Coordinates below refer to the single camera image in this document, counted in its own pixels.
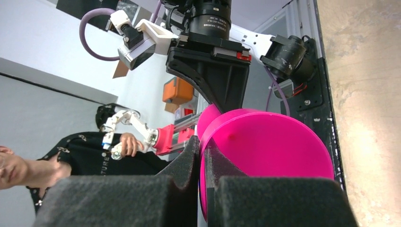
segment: beige table surface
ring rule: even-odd
[[[401,227],[401,0],[318,0],[349,201]]]

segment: black t-shirt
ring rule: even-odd
[[[138,152],[135,157],[114,160],[110,157],[110,152],[103,149],[104,135],[103,132],[69,135],[38,160],[49,160],[60,152],[58,161],[71,166],[71,175],[155,175],[170,163],[159,159],[153,152]],[[121,134],[114,135],[112,146],[120,142],[120,136]],[[31,192],[37,213],[49,188],[43,198],[39,197],[39,188],[27,188]]]

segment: hand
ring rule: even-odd
[[[121,156],[131,156],[134,157],[137,154],[138,146],[143,150],[143,144],[138,141],[134,135],[131,133],[124,133],[120,137],[120,142],[122,143]]]

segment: neck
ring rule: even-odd
[[[29,174],[24,185],[31,188],[47,188],[57,182],[57,175],[61,168],[58,162],[26,160],[26,163]]]

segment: orange box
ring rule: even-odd
[[[191,101],[193,87],[187,81],[174,77],[164,84],[163,102],[181,105]]]

